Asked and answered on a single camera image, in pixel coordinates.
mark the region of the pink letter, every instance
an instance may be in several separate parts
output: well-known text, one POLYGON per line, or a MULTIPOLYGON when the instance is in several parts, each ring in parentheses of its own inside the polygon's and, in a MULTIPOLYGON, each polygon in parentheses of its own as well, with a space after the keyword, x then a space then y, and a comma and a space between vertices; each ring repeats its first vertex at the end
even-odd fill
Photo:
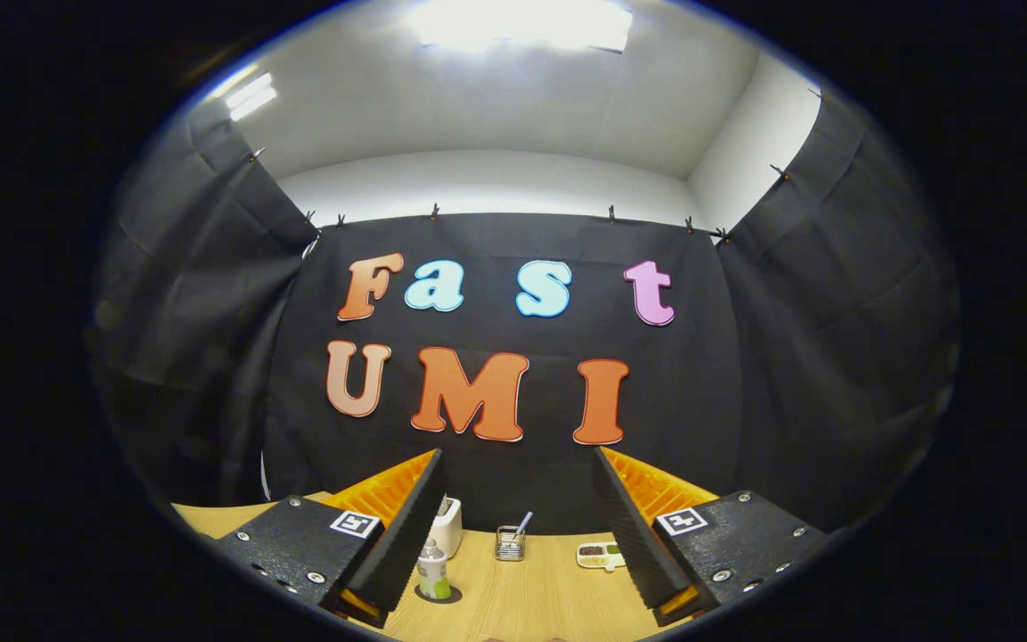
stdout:
POLYGON ((673 279, 668 273, 656 272, 655 261, 646 260, 625 269, 624 280, 632 280, 632 295, 642 322, 649 326, 672 324, 676 310, 660 305, 659 290, 671 288, 673 279))

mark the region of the white ceiling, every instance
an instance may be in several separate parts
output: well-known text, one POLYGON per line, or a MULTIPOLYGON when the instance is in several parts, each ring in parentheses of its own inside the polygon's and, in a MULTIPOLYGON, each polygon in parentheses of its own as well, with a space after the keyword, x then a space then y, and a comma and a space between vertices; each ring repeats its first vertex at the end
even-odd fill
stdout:
POLYGON ((687 179, 745 90, 758 48, 677 4, 621 4, 633 22, 620 54, 421 47, 405 21, 415 1, 350 5, 260 58, 253 77, 272 73, 277 99, 237 125, 267 147, 276 179, 380 155, 496 149, 687 179))

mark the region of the orange letter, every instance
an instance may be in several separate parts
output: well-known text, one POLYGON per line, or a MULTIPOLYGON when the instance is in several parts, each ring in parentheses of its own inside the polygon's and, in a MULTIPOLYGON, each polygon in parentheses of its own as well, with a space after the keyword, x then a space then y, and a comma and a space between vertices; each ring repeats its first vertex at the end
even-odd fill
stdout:
POLYGON ((390 348, 379 344, 363 346, 368 371, 363 378, 363 394, 358 399, 347 394, 347 366, 354 354, 353 342, 331 341, 328 344, 328 402, 343 415, 367 417, 379 406, 379 387, 382 383, 382 363, 390 358, 390 348))
POLYGON ((387 293, 390 273, 382 272, 382 269, 398 273, 403 269, 403 255, 394 253, 376 256, 374 259, 356 260, 351 264, 351 286, 347 290, 347 303, 339 310, 340 322, 354 322, 355 318, 371 316, 375 306, 368 303, 368 296, 374 296, 378 301, 387 293))
POLYGON ((624 431, 616 425, 616 403, 620 379, 629 374, 629 367, 611 358, 595 358, 582 362, 577 372, 585 379, 585 414, 581 427, 573 430, 573 442, 585 446, 620 442, 624 431))
POLYGON ((530 361, 521 354, 493 354, 473 382, 465 381, 457 352, 445 347, 424 347, 419 362, 427 367, 422 383, 419 414, 411 417, 411 425, 432 433, 446 428, 439 412, 446 415, 456 433, 469 426, 478 408, 485 405, 482 419, 473 426, 473 435, 493 442, 521 442, 522 428, 517 425, 517 392, 522 385, 522 373, 530 369, 530 361))

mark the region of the green label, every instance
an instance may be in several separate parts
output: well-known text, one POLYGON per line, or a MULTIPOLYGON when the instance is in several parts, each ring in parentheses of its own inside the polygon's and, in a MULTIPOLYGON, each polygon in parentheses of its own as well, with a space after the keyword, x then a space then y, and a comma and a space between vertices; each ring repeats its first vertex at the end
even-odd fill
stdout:
POLYGON ((442 577, 435 581, 435 600, 445 600, 450 597, 450 578, 442 577))

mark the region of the ceiling light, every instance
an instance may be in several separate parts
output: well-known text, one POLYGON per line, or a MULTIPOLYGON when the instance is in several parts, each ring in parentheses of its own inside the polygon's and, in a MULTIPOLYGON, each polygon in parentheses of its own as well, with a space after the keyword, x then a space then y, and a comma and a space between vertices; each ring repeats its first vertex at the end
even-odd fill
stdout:
POLYGON ((276 90, 270 88, 270 86, 264 86, 264 88, 261 88, 259 91, 254 91, 252 97, 246 98, 243 103, 240 103, 235 107, 231 107, 232 113, 229 113, 228 115, 233 119, 233 121, 240 120, 240 118, 245 117, 248 114, 253 113, 262 106, 268 105, 268 103, 272 102, 274 99, 276 99, 276 90))
POLYGON ((428 0, 411 13, 422 44, 497 40, 624 51, 632 13, 606 0, 428 0))
POLYGON ((248 78, 248 74, 253 73, 254 71, 256 71, 256 65, 249 65, 246 66, 246 68, 241 69, 236 73, 232 74, 232 76, 225 78, 224 82, 221 82, 221 84, 217 84, 216 89, 213 89, 212 92, 208 93, 208 98, 224 97, 225 93, 228 93, 229 89, 232 89, 233 86, 236 86, 237 82, 239 82, 240 80, 244 80, 244 78, 248 78))
POLYGON ((232 97, 225 98, 225 103, 229 110, 235 110, 236 107, 243 105, 250 98, 264 90, 270 84, 272 84, 272 74, 265 73, 264 76, 241 86, 240 90, 233 93, 232 97))

